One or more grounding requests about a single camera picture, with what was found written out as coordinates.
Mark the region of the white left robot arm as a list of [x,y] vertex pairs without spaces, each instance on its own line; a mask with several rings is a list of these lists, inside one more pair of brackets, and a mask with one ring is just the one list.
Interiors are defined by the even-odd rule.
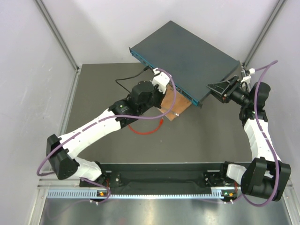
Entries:
[[150,108],[160,108],[167,84],[168,81],[141,81],[126,98],[115,102],[94,120],[60,137],[48,137],[46,153],[57,178],[86,178],[96,186],[103,185],[106,174],[100,163],[79,158],[79,153],[100,138],[137,121]]

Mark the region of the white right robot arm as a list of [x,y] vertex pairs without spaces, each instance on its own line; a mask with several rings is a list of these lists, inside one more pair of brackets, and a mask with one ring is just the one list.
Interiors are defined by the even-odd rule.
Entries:
[[268,131],[268,118],[264,109],[270,86],[256,83],[250,91],[242,86],[238,76],[218,83],[208,84],[211,94],[221,103],[233,101],[241,106],[239,119],[245,131],[252,154],[248,167],[224,162],[219,173],[223,185],[234,181],[240,185],[243,195],[265,200],[279,201],[291,175],[289,164],[282,163],[277,155]]

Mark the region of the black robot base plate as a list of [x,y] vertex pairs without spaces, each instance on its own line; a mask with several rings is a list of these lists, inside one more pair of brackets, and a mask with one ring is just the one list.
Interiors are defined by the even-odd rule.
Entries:
[[195,187],[234,186],[225,177],[223,163],[150,163],[101,164],[103,175],[96,184],[110,188],[129,187],[131,184],[188,184]]

